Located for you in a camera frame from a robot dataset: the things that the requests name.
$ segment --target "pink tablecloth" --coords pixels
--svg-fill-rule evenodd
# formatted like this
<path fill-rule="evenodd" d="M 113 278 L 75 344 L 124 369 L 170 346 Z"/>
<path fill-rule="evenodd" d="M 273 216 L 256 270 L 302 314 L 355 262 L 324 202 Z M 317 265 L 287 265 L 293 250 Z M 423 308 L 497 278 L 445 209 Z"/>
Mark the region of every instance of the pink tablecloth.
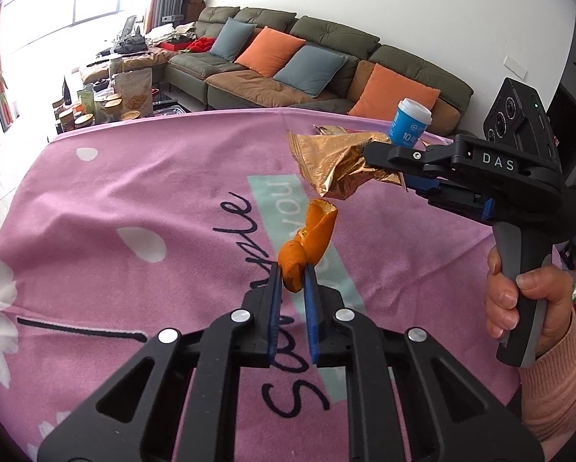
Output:
<path fill-rule="evenodd" d="M 0 420 L 31 457 L 142 341 L 207 326 L 265 279 L 263 260 L 314 197 L 286 134 L 313 124 L 385 130 L 301 109 L 238 110 L 47 146 L 0 232 Z M 320 281 L 379 326 L 424 327 L 507 402 L 518 375 L 496 361 L 484 325 L 490 228 L 379 182 L 336 204 Z M 309 365 L 301 299 L 285 293 L 282 314 L 294 322 L 283 326 L 281 367 L 242 373 L 237 460 L 345 460 L 342 371 Z"/>

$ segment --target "fingernail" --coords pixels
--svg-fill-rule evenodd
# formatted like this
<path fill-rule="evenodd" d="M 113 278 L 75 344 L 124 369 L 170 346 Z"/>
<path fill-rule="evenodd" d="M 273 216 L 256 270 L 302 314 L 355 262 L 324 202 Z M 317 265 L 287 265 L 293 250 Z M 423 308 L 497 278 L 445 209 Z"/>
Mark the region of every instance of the fingernail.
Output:
<path fill-rule="evenodd" d="M 517 305 L 516 297 L 510 292 L 502 292 L 499 296 L 499 301 L 501 305 L 506 309 L 512 309 L 515 305 Z"/>
<path fill-rule="evenodd" d="M 523 273 L 517 276 L 516 282 L 521 290 L 531 290 L 536 288 L 536 275 L 533 271 Z"/>
<path fill-rule="evenodd" d="M 501 322 L 508 330 L 513 330 L 519 322 L 519 317 L 514 313 L 506 313 L 501 317 Z"/>

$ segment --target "gray grip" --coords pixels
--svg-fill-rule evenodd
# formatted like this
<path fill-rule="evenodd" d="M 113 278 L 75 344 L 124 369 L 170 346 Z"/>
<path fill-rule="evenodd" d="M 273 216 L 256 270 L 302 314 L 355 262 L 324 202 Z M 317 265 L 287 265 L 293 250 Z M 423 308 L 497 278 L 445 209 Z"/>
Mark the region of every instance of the gray grip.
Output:
<path fill-rule="evenodd" d="M 499 222 L 493 225 L 493 234 L 501 257 L 501 272 L 513 281 L 521 273 L 552 262 L 553 245 L 541 231 Z M 501 362 L 521 368 L 533 364 L 547 304 L 546 299 L 532 301 L 519 293 L 519 324 L 500 339 L 497 357 Z"/>

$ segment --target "mint green stripe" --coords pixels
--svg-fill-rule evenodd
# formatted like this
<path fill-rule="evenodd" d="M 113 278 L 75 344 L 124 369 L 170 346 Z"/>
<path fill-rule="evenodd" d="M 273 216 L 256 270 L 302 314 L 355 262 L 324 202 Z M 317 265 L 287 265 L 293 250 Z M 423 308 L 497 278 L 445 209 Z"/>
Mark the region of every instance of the mint green stripe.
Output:
<path fill-rule="evenodd" d="M 282 245 L 292 239 L 296 231 L 305 225 L 309 198 L 300 180 L 294 175 L 250 176 L 249 182 L 264 228 L 277 255 Z M 332 243 L 316 266 L 316 275 L 318 283 L 341 292 L 343 302 L 347 307 L 362 313 L 366 312 L 365 304 Z M 305 321 L 302 291 L 291 295 L 296 311 L 301 320 Z M 346 379 L 343 367 L 320 368 L 318 373 L 333 403 L 346 399 Z"/>

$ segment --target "green sofa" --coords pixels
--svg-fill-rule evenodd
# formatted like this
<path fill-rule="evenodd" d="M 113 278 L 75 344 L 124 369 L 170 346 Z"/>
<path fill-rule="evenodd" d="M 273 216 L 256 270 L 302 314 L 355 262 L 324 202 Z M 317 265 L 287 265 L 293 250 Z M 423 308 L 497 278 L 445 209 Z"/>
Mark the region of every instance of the green sofa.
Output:
<path fill-rule="evenodd" d="M 205 52 L 173 57 L 166 66 L 165 80 L 214 109 L 252 107 L 300 107 L 346 114 L 356 103 L 362 89 L 355 89 L 359 63 L 377 63 L 429 87 L 441 90 L 444 109 L 456 112 L 436 133 L 448 135 L 469 106 L 472 88 L 442 68 L 388 45 L 364 31 L 310 16 L 296 19 L 295 13 L 264 8 L 208 7 L 196 22 L 198 37 L 217 37 L 229 18 L 289 33 L 307 43 L 346 57 L 327 88 L 317 98 L 263 77 L 240 64 Z"/>

